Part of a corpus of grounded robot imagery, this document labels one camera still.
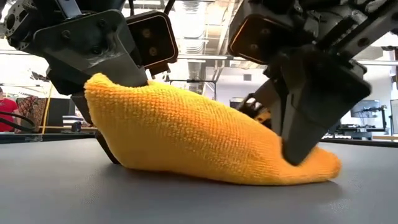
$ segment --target computer monitor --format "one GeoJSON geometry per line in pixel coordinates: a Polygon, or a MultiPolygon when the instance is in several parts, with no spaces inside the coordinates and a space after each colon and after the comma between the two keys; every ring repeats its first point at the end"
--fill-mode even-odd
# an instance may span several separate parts
{"type": "Polygon", "coordinates": [[[377,118],[378,113],[374,111],[366,111],[371,108],[380,108],[379,100],[362,100],[351,109],[352,118],[377,118]]]}

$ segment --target microfiber towel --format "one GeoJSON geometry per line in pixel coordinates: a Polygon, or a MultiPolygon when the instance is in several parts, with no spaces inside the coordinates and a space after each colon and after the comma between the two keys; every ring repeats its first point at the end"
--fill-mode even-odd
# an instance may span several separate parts
{"type": "Polygon", "coordinates": [[[148,81],[125,87],[96,74],[85,84],[91,118],[129,169],[246,185],[294,185],[336,177],[339,159],[315,147],[299,165],[281,138],[236,109],[197,93],[148,81]]]}

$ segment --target workbench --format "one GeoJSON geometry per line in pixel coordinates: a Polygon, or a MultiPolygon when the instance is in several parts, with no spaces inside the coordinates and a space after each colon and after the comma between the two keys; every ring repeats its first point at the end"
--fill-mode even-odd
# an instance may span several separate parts
{"type": "Polygon", "coordinates": [[[254,187],[127,170],[95,139],[1,144],[0,223],[397,223],[398,149],[321,146],[337,179],[254,187]]]}

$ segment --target red shirt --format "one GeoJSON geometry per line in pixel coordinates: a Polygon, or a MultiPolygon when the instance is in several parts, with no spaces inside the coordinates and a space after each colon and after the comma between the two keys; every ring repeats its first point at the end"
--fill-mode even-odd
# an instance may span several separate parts
{"type": "MultiPolygon", "coordinates": [[[[0,100],[0,111],[7,112],[7,113],[13,113],[14,110],[16,110],[16,109],[18,109],[18,105],[16,102],[14,102],[10,99],[7,99],[7,98],[0,100]]],[[[14,118],[9,115],[0,114],[0,118],[4,118],[8,121],[14,122],[14,118]]],[[[0,122],[0,132],[12,131],[12,130],[13,130],[13,127],[0,122]]]]}

